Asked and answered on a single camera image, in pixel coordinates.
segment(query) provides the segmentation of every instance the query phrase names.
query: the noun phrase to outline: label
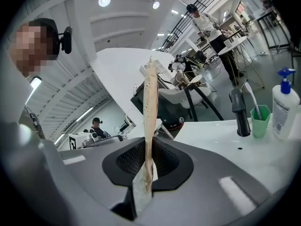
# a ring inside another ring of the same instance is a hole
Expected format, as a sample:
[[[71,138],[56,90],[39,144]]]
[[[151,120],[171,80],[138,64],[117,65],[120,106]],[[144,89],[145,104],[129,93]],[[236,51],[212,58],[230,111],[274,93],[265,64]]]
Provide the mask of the label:
[[[283,103],[274,98],[273,128],[278,134],[286,122],[289,110],[290,109],[288,107],[284,106]]]

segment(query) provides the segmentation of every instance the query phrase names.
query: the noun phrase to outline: soap dispenser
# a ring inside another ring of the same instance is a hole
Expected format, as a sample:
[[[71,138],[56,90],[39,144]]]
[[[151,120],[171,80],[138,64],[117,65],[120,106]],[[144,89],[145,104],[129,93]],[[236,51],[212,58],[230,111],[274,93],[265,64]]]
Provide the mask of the soap dispenser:
[[[276,85],[273,90],[273,132],[280,140],[285,140],[292,129],[296,117],[300,98],[291,88],[287,76],[295,73],[294,69],[284,67],[278,70],[283,77],[281,85]]]

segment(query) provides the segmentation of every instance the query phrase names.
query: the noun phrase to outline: white ceiling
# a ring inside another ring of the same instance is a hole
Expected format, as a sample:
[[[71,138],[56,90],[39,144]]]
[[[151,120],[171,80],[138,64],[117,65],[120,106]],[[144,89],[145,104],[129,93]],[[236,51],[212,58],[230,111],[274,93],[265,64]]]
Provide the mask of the white ceiling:
[[[156,10],[154,1],[160,2]],[[8,28],[8,40],[21,24],[37,17],[54,19],[59,32],[73,27],[72,52],[60,52],[35,74],[42,84],[28,102],[47,139],[56,140],[91,106],[111,99],[91,63],[111,47],[149,48],[176,0],[27,0]]]
[[[219,9],[217,9],[212,16],[214,16],[219,23],[222,23],[222,20],[224,18],[224,12],[227,11],[226,16],[229,13],[234,13],[238,5],[238,0],[228,0],[226,3],[224,3]]]

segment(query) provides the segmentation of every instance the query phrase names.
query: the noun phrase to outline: man in white shirt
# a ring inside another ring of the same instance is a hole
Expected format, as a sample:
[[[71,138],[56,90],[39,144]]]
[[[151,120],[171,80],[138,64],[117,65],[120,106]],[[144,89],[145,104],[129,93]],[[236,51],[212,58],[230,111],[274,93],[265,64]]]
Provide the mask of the man in white shirt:
[[[201,38],[206,37],[209,40],[212,49],[218,54],[224,47],[226,47],[224,41],[226,41],[227,38],[222,34],[222,32],[229,32],[216,29],[216,27],[218,27],[216,23],[217,19],[207,13],[199,13],[198,8],[195,5],[189,4],[186,9],[193,15],[190,22],[193,29]],[[223,54],[219,57],[229,74],[232,84],[238,85],[238,80],[235,77],[242,77],[244,74],[238,71],[232,52],[228,52],[227,54]]]

